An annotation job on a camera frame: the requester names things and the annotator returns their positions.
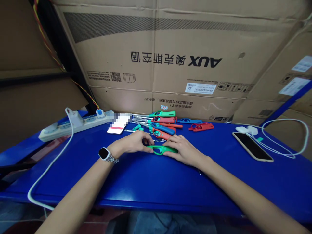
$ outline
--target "charging cable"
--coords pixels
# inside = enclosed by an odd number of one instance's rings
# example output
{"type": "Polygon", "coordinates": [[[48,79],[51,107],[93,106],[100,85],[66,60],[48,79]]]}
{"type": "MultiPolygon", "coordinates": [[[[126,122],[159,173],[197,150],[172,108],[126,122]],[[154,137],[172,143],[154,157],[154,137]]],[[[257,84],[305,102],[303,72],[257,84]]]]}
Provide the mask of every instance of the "charging cable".
{"type": "Polygon", "coordinates": [[[260,128],[261,131],[262,131],[262,133],[263,133],[263,135],[265,135],[269,140],[273,141],[275,144],[277,144],[277,145],[279,145],[280,147],[282,147],[283,149],[287,150],[290,154],[284,154],[284,153],[281,153],[281,152],[279,152],[279,151],[277,151],[277,150],[275,150],[275,149],[272,149],[271,147],[267,146],[266,144],[264,144],[264,143],[258,141],[258,140],[254,137],[254,135],[252,135],[252,134],[250,134],[250,133],[247,133],[247,134],[250,135],[250,136],[256,141],[257,144],[259,144],[260,146],[264,147],[265,149],[267,149],[267,150],[269,150],[269,151],[271,151],[271,152],[274,152],[274,153],[276,153],[276,154],[280,154],[280,155],[283,155],[283,156],[285,156],[285,157],[291,158],[291,159],[295,159],[295,158],[296,158],[296,155],[302,154],[302,153],[306,150],[306,147],[307,147],[307,145],[308,145],[308,140],[309,140],[309,135],[310,135],[309,128],[308,128],[308,126],[307,126],[307,124],[306,124],[305,122],[303,122],[303,121],[301,121],[301,120],[298,120],[298,119],[275,119],[275,120],[270,120],[270,121],[268,121],[268,122],[265,122],[265,123],[262,125],[262,127],[255,126],[255,125],[250,125],[250,124],[241,124],[241,123],[239,123],[239,124],[238,124],[238,123],[235,123],[235,124],[237,124],[237,125],[247,125],[247,126],[252,126],[252,127],[260,128]],[[294,121],[298,121],[298,122],[300,122],[300,123],[302,123],[302,124],[304,125],[304,127],[305,127],[305,129],[306,129],[306,135],[305,135],[304,145],[303,145],[303,147],[302,147],[302,149],[301,149],[300,152],[298,152],[298,153],[292,153],[292,152],[290,152],[287,148],[285,148],[285,147],[282,146],[281,144],[275,142],[275,141],[272,140],[270,137],[268,137],[267,134],[265,134],[265,132],[264,132],[264,127],[265,127],[265,125],[267,125],[268,123],[273,122],[273,121],[282,121],[282,120],[294,120],[294,121]]]}
{"type": "Polygon", "coordinates": [[[33,204],[36,204],[38,206],[41,206],[43,208],[47,208],[49,210],[54,210],[54,208],[52,206],[49,206],[49,205],[46,205],[46,204],[43,204],[41,202],[38,202],[36,201],[33,197],[32,197],[32,190],[33,188],[36,186],[36,184],[41,180],[41,178],[48,172],[48,170],[50,169],[50,167],[53,165],[53,163],[62,155],[62,153],[64,152],[64,150],[66,149],[66,147],[69,145],[69,143],[71,142],[72,140],[72,137],[74,136],[74,126],[72,124],[72,120],[70,118],[70,113],[72,113],[72,110],[69,109],[68,107],[65,109],[65,112],[68,116],[68,119],[69,119],[69,122],[71,124],[71,137],[69,138],[69,141],[67,142],[67,144],[64,146],[64,148],[62,149],[62,151],[58,154],[58,156],[50,163],[50,165],[47,167],[47,169],[44,171],[44,173],[36,180],[36,182],[32,185],[32,187],[30,188],[30,190],[28,191],[28,194],[27,194],[27,198],[28,200],[33,203],[33,204]]]}

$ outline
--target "cardboard box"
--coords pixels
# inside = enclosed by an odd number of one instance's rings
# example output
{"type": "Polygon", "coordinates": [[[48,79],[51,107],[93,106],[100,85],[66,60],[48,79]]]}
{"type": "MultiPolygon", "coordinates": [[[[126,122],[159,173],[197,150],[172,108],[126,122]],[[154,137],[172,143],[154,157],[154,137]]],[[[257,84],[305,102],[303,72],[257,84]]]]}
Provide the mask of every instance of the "cardboard box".
{"type": "Polygon", "coordinates": [[[293,93],[280,94],[296,78],[312,79],[312,25],[299,32],[278,55],[271,67],[248,94],[249,99],[287,101],[293,93]]]}
{"type": "Polygon", "coordinates": [[[0,79],[61,72],[44,46],[28,1],[1,1],[0,28],[0,79]]]}
{"type": "Polygon", "coordinates": [[[290,109],[312,115],[312,89],[292,104],[290,109]]]}
{"type": "MultiPolygon", "coordinates": [[[[295,110],[288,109],[278,119],[299,119],[304,121],[312,131],[312,116],[295,110]]],[[[293,150],[299,152],[304,144],[306,130],[302,123],[298,121],[284,120],[272,122],[265,130],[278,140],[288,145],[293,150]]],[[[307,149],[302,154],[312,161],[312,138],[309,138],[307,149]]]]}
{"type": "Polygon", "coordinates": [[[223,123],[244,101],[234,98],[215,98],[177,95],[152,91],[122,90],[91,87],[97,103],[104,110],[151,114],[159,110],[176,111],[179,118],[202,119],[223,123]]]}
{"type": "Polygon", "coordinates": [[[16,145],[88,102],[70,78],[16,85],[0,89],[0,152],[16,145]]]}
{"type": "Polygon", "coordinates": [[[283,104],[283,102],[246,99],[234,113],[232,123],[259,126],[283,104]]]}
{"type": "Polygon", "coordinates": [[[238,99],[311,11],[305,0],[55,2],[90,86],[238,99]]]}

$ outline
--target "watch face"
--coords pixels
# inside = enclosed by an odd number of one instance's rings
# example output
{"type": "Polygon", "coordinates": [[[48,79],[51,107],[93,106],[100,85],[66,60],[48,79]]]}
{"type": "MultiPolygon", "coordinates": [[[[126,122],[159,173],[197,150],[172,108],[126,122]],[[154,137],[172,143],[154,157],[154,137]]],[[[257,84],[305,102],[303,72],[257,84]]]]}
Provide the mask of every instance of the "watch face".
{"type": "Polygon", "coordinates": [[[106,159],[108,156],[108,151],[105,148],[100,149],[100,151],[98,152],[98,155],[101,157],[101,159],[106,159]]]}

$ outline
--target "person's right hand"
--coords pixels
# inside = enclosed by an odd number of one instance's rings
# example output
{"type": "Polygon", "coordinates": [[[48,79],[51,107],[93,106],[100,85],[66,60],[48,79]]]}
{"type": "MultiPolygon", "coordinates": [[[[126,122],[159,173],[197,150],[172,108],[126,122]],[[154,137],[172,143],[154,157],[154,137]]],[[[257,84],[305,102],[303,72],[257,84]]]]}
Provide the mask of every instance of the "person's right hand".
{"type": "Polygon", "coordinates": [[[163,155],[174,158],[186,165],[191,165],[198,168],[201,161],[207,158],[206,155],[202,154],[182,135],[173,135],[163,145],[175,148],[179,152],[164,152],[163,155]]]}

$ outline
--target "smartphone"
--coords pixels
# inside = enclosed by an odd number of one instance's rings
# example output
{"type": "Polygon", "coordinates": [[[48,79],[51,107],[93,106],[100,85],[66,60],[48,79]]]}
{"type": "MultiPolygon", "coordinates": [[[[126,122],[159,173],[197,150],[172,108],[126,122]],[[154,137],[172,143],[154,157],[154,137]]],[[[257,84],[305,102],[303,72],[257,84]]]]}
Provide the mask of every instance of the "smartphone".
{"type": "Polygon", "coordinates": [[[255,160],[268,163],[274,162],[273,158],[271,158],[271,156],[268,155],[267,152],[265,152],[250,136],[239,132],[233,132],[232,134],[255,160]]]}
{"type": "Polygon", "coordinates": [[[116,114],[113,124],[107,130],[107,133],[122,134],[129,121],[130,114],[116,114]]]}

